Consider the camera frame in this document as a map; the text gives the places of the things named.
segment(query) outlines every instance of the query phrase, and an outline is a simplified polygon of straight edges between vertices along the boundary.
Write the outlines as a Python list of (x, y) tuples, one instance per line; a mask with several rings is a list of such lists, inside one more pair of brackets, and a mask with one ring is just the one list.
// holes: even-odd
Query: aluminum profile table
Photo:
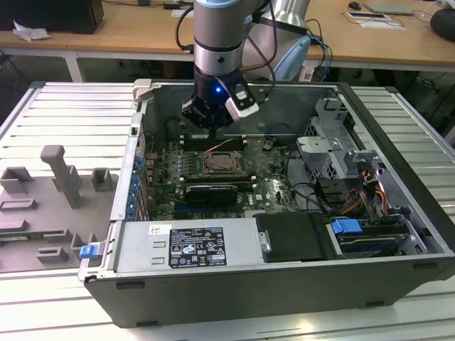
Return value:
[[(354, 90), (453, 219), (454, 151), (400, 95), (384, 88)], [(50, 175), (36, 151), (44, 144), (61, 143), (68, 164), (78, 165), (80, 173), (93, 166), (118, 172), (125, 127), (135, 111), (131, 93), (131, 84), (88, 83), (48, 83), (41, 90), (27, 91), (0, 129), (0, 170), (25, 162), (34, 176)], [(371, 148), (363, 132), (358, 134)], [(0, 274), (0, 340), (455, 338), (455, 277), (427, 283), (390, 307), (123, 330), (112, 324), (76, 273), (77, 269), (63, 269), (29, 273), (26, 278)]]

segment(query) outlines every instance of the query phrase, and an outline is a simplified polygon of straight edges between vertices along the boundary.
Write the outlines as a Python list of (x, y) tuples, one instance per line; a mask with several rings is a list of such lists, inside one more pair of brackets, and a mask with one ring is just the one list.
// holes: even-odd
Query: blue latch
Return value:
[(80, 248), (79, 257), (81, 259), (98, 258), (98, 245), (84, 245)]
[(357, 219), (337, 219), (331, 223), (335, 234), (338, 233), (362, 233), (362, 227)]

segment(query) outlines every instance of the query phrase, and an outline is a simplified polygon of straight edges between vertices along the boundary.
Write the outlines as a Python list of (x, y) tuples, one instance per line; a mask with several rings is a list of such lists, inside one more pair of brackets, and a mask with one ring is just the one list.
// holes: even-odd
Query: sticker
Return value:
[(150, 224), (149, 234), (168, 234), (171, 228), (171, 224)]
[(169, 233), (169, 266), (171, 268), (222, 265), (227, 265), (222, 227), (171, 229)]

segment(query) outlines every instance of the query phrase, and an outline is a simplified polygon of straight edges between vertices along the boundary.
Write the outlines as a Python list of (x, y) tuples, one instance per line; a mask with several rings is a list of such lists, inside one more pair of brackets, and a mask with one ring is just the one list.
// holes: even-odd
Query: gray fixture block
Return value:
[[(95, 192), (91, 179), (88, 175), (80, 175), (81, 206), (77, 210), (71, 209), (63, 193), (55, 189), (53, 176), (37, 177), (33, 181), (22, 183), (27, 194), (21, 197), (11, 197), (6, 191), (0, 194), (0, 202), (15, 199), (33, 198), (37, 206), (33, 210), (15, 210), (2, 212), (0, 210), (0, 222), (11, 220), (26, 220), (29, 228), (23, 232), (6, 232), (12, 234), (30, 234), (33, 238), (21, 242), (5, 242), (0, 248), (0, 274), (14, 271), (39, 271), (63, 268), (78, 268), (80, 260), (75, 251), (70, 250), (73, 234), (79, 234), (81, 240), (87, 244), (90, 241), (90, 233), (96, 237), (105, 237), (109, 228), (109, 217), (112, 211), (115, 188), (118, 175), (112, 174), (114, 190), (109, 192)], [(54, 234), (69, 230), (68, 239), (66, 234), (55, 236)], [(62, 247), (68, 253), (68, 261), (65, 263), (41, 263), (37, 258), (37, 250), (41, 247)]]
[(73, 238), (69, 229), (63, 230), (61, 233), (47, 233), (43, 235), (43, 238), (48, 242), (67, 242)]
[(22, 232), (28, 229), (26, 220), (11, 220), (9, 222), (0, 222), (0, 233), (5, 232)]
[(74, 252), (76, 257), (80, 259), (79, 253), (80, 249), (84, 246), (84, 242), (81, 240), (80, 235), (74, 233), (73, 240), (71, 241), (70, 250)]
[(26, 193), (22, 185), (24, 181), (33, 181), (27, 169), (25, 167), (11, 167), (3, 172), (0, 178), (0, 185), (3, 186), (9, 195), (24, 194)]
[(36, 258), (41, 263), (61, 263), (68, 261), (68, 253), (62, 247), (41, 247)]
[(47, 163), (52, 169), (55, 180), (58, 186), (62, 189), (63, 194), (66, 196), (66, 200), (70, 204), (71, 208), (79, 208), (80, 195), (76, 184), (71, 181), (71, 174), (66, 166), (63, 156), (65, 155), (65, 149), (63, 146), (44, 146), (41, 151), (41, 160)]
[[(79, 173), (77, 172), (77, 169), (75, 166), (67, 166), (68, 170), (70, 172), (70, 182), (76, 186), (76, 188), (79, 190), (80, 184), (82, 182), (82, 179), (79, 176)], [(62, 192), (62, 188), (59, 186), (57, 179), (52, 179), (54, 182), (55, 188), (57, 188), (58, 192)]]
[(34, 199), (11, 199), (0, 201), (0, 212), (33, 210), (36, 207)]
[(112, 176), (108, 168), (95, 168), (92, 172), (95, 192), (107, 192), (113, 189)]

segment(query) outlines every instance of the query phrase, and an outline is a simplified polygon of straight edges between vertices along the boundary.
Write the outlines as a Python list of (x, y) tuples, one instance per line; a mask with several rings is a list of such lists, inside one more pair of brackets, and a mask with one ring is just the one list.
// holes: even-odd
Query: floor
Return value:
[[(61, 58), (13, 56), (11, 60), (28, 81), (71, 81), (65, 61)], [(80, 67), (88, 82), (133, 82), (138, 78), (163, 78), (165, 75), (162, 63), (140, 60), (85, 58), (80, 59)], [(191, 79), (191, 69), (190, 63), (181, 63), (176, 77)], [(314, 80), (319, 80), (319, 73), (315, 74)], [(444, 133), (444, 128), (453, 124), (450, 121), (455, 120), (455, 91), (448, 93), (455, 84), (455, 74), (395, 71), (394, 76), (396, 88), (438, 131)], [(372, 70), (340, 69), (338, 80), (350, 85), (378, 85)], [(28, 83), (11, 63), (6, 61), (1, 65), (0, 122), (9, 115), (27, 87)]]

